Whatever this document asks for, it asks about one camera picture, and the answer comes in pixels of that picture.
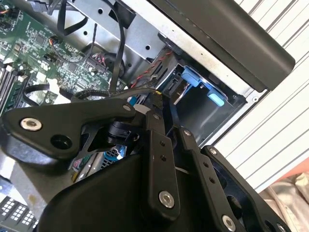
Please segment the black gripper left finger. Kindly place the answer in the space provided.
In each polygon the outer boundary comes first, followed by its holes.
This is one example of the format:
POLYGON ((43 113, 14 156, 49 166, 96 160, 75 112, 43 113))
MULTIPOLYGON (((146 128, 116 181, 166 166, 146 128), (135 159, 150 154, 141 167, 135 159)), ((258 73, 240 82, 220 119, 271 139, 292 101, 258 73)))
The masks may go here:
POLYGON ((160 100, 141 113, 113 98, 19 108, 1 118, 1 150, 25 178, 12 182, 37 216, 59 192, 71 186, 70 168, 87 155, 125 145, 142 152, 141 207, 158 220, 175 220, 180 200, 171 140, 166 136, 160 100))

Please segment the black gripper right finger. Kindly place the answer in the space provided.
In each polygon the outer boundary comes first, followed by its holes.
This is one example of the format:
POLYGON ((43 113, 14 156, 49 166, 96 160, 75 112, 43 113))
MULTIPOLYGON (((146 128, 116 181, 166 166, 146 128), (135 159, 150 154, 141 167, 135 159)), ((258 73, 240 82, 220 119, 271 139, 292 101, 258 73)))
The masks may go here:
POLYGON ((176 166, 189 172, 197 192, 195 205, 208 232, 288 232, 267 205, 213 146, 199 148, 185 128, 173 131, 176 166))

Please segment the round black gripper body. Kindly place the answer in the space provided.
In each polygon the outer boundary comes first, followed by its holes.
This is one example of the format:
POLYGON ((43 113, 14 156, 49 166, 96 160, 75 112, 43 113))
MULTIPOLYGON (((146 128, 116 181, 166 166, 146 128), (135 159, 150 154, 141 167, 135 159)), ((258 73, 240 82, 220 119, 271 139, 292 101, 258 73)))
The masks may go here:
POLYGON ((195 176, 164 155, 133 155, 58 193, 40 232, 215 232, 217 218, 195 176))

